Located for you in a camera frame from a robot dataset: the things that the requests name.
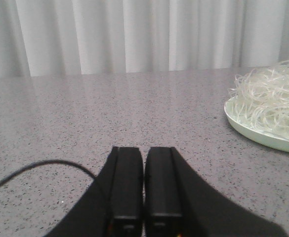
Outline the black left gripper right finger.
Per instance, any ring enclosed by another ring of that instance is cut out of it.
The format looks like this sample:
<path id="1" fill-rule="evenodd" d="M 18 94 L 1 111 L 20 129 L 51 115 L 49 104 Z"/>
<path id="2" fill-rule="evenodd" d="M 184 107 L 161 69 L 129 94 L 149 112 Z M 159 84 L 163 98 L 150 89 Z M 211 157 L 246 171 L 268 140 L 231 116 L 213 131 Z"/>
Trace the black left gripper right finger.
<path id="1" fill-rule="evenodd" d="M 145 167 L 148 237 L 285 237 L 285 230 L 233 203 L 176 148 L 152 147 Z"/>

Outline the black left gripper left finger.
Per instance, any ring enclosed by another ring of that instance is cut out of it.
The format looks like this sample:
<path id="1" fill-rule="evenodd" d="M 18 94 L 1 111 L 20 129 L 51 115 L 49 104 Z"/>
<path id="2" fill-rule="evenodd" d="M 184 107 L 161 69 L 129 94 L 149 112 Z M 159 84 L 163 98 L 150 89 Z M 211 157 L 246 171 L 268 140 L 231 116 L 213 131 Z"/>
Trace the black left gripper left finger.
<path id="1" fill-rule="evenodd" d="M 143 160 L 135 147 L 113 147 L 93 183 L 49 237 L 140 237 Z"/>

